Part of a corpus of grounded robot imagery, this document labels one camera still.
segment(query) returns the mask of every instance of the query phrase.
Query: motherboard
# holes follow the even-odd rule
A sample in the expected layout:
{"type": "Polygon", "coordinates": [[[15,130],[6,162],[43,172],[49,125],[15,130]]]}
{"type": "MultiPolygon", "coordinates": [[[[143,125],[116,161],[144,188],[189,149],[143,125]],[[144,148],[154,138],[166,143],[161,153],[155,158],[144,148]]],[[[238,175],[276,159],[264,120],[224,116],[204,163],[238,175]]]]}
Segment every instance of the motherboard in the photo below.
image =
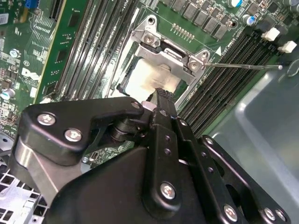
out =
{"type": "Polygon", "coordinates": [[[10,138],[28,105],[143,101],[158,87],[199,137],[265,73],[205,64],[275,64],[299,37],[296,0],[2,0],[0,9],[0,128],[10,138]]]}

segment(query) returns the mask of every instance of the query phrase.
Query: capacitor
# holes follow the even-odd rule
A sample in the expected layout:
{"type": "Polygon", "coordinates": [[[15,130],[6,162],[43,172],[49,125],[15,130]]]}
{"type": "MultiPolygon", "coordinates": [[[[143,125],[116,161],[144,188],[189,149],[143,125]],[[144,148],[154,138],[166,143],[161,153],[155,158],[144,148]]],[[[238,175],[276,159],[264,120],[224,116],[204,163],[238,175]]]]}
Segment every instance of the capacitor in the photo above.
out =
{"type": "Polygon", "coordinates": [[[290,11],[294,13],[299,13],[299,4],[296,6],[291,6],[290,11]]]}
{"type": "Polygon", "coordinates": [[[285,6],[295,6],[295,5],[299,4],[299,0],[283,0],[282,3],[285,6]]]}
{"type": "Polygon", "coordinates": [[[9,100],[15,96],[15,91],[13,89],[7,89],[3,91],[0,96],[4,100],[9,100]]]}
{"type": "Polygon", "coordinates": [[[256,19],[254,16],[250,16],[250,15],[246,14],[242,17],[242,21],[247,26],[252,26],[255,23],[256,19]]]}
{"type": "Polygon", "coordinates": [[[228,0],[228,7],[235,8],[242,4],[242,0],[228,0]]]}

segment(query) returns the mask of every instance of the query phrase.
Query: white label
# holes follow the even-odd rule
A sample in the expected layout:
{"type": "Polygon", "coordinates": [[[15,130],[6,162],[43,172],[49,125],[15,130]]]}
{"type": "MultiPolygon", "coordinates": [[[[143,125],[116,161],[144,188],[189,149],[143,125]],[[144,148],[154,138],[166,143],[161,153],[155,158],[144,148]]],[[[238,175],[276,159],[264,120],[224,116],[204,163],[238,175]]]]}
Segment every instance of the white label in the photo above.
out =
{"type": "Polygon", "coordinates": [[[8,16],[9,16],[8,13],[0,14],[0,25],[8,23],[8,16]]]}
{"type": "Polygon", "coordinates": [[[30,91],[30,97],[31,98],[35,98],[36,97],[36,91],[37,91],[37,88],[35,88],[35,87],[31,88],[31,91],[30,91]]]}

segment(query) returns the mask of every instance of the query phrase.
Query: black plastic bracket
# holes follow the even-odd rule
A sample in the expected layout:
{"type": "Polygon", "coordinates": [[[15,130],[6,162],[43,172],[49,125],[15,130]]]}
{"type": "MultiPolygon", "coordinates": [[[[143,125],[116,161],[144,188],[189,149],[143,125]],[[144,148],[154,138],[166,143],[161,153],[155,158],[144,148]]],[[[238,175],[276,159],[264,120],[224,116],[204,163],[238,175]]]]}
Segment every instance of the black plastic bracket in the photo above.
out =
{"type": "Polygon", "coordinates": [[[54,163],[71,166],[80,162],[88,145],[93,142],[92,130],[99,129],[103,134],[116,119],[137,119],[143,112],[143,107],[130,97],[32,105],[21,115],[18,137],[26,146],[54,163]],[[44,126],[37,120],[40,114],[52,115],[56,122],[44,126]],[[71,142],[65,138],[64,133],[70,128],[82,134],[80,141],[71,142]]]}

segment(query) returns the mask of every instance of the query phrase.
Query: black ram slot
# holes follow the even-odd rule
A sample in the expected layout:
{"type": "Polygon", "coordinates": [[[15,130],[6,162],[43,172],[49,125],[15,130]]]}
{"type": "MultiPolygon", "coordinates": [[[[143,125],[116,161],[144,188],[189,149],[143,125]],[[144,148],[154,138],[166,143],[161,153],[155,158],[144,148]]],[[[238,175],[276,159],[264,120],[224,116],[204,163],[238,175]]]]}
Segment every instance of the black ram slot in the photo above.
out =
{"type": "MultiPolygon", "coordinates": [[[[243,32],[219,63],[265,65],[275,54],[273,47],[255,33],[243,32]]],[[[191,125],[195,135],[202,132],[221,114],[258,70],[214,68],[205,82],[184,106],[180,116],[191,125]]]]}

